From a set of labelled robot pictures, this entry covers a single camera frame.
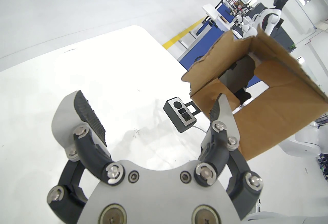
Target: humanoid robot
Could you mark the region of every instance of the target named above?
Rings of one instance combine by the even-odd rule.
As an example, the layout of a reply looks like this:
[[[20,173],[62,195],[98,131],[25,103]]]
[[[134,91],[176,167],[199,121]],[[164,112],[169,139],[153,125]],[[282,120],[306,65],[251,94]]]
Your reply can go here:
[[[252,19],[248,16],[239,14],[234,18],[233,21],[236,22],[238,26],[243,30],[243,38],[256,36],[258,34],[258,26],[261,26],[267,35],[271,35],[273,29],[279,28],[281,25],[281,11],[287,1],[288,0],[274,0],[273,8],[265,8],[261,11],[261,13],[255,14]]]

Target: yellow floor line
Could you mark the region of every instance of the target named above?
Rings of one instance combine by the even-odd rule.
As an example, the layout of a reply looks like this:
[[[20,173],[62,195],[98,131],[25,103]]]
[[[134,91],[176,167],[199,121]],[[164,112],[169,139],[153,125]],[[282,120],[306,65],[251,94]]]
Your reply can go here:
[[[201,18],[199,21],[197,21],[196,23],[194,23],[193,25],[191,25],[190,27],[188,27],[187,29],[185,29],[184,31],[182,31],[181,33],[179,33],[178,35],[176,35],[175,37],[173,37],[171,40],[169,40],[168,42],[164,43],[162,46],[167,50],[169,49],[173,44],[175,44],[178,40],[180,40],[182,37],[184,37],[185,35],[187,35],[187,33],[190,30],[193,30],[196,26],[198,26],[203,20],[205,19],[205,16],[203,18]]]

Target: cardboard box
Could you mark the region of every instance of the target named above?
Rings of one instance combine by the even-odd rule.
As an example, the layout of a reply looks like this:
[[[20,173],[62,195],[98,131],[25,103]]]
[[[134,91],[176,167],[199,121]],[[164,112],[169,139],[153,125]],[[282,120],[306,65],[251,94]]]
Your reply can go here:
[[[218,76],[247,54],[255,61],[254,75],[269,86],[234,114],[240,133],[239,149],[250,160],[324,114],[328,98],[299,63],[263,30],[259,29],[256,37],[242,40],[234,40],[232,31],[228,31],[182,77],[190,83],[191,99],[207,117],[220,93],[227,96],[232,110],[240,105]]]

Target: white tabletop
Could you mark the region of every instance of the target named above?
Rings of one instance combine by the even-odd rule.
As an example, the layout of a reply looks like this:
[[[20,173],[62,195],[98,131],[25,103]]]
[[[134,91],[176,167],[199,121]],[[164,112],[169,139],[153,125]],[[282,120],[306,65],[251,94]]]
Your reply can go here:
[[[217,11],[217,9],[215,7],[213,7],[211,4],[206,4],[205,6],[202,6],[202,9],[206,12],[206,14],[213,20],[216,21],[218,16],[219,16],[219,12]]]
[[[82,90],[106,129],[114,161],[165,170],[197,159],[204,133],[180,134],[163,110],[166,100],[190,101],[181,66],[138,26],[88,39],[0,72],[0,223],[60,223],[48,191],[67,162],[51,133],[60,101]],[[209,121],[197,115],[197,126]],[[98,183],[85,172],[87,197]]]

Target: white cable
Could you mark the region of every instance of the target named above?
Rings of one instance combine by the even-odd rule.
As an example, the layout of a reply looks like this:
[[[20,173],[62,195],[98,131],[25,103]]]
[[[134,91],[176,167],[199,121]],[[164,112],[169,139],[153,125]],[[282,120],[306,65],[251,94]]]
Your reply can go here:
[[[193,125],[192,127],[195,127],[195,128],[197,128],[197,129],[199,129],[199,130],[203,131],[205,134],[207,134],[207,133],[206,133],[206,131],[205,131],[205,130],[203,130],[202,128],[199,128],[199,127],[197,127],[197,126],[195,126],[195,125]]]

